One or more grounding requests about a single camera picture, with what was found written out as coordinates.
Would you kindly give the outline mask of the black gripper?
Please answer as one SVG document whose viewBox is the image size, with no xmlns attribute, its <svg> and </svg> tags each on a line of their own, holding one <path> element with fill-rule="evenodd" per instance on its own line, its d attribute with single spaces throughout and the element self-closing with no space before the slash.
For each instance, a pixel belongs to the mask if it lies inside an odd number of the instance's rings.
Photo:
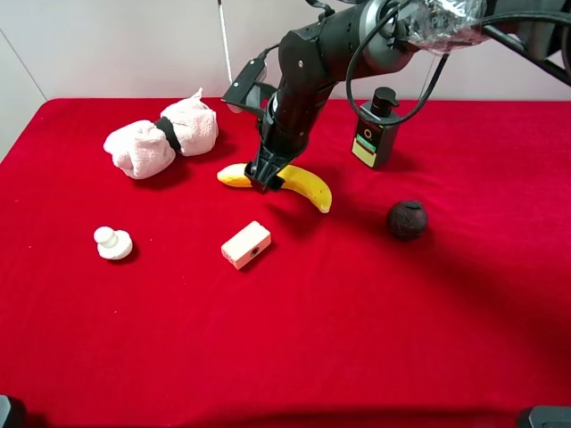
<svg viewBox="0 0 571 428">
<path fill-rule="evenodd" d="M 260 147 L 244 168 L 244 175 L 259 192 L 282 187 L 285 180 L 278 173 L 304 152 L 325 103 L 325 91 L 276 91 L 270 97 L 259 125 Z"/>
</svg>

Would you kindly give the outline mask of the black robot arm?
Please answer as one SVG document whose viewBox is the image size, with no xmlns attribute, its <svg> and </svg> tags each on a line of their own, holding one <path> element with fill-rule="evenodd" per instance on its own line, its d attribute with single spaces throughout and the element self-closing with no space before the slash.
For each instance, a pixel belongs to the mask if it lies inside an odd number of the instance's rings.
<svg viewBox="0 0 571 428">
<path fill-rule="evenodd" d="M 556 52 L 570 54 L 567 1 L 352 1 L 341 12 L 322 4 L 318 21 L 275 45 L 278 86 L 260 81 L 260 54 L 224 95 L 257 118 L 260 145 L 246 177 L 261 191 L 281 188 L 281 171 L 305 150 L 337 84 L 402 70 L 421 50 L 448 57 L 486 37 L 569 82 L 570 69 L 550 61 Z"/>
</svg>

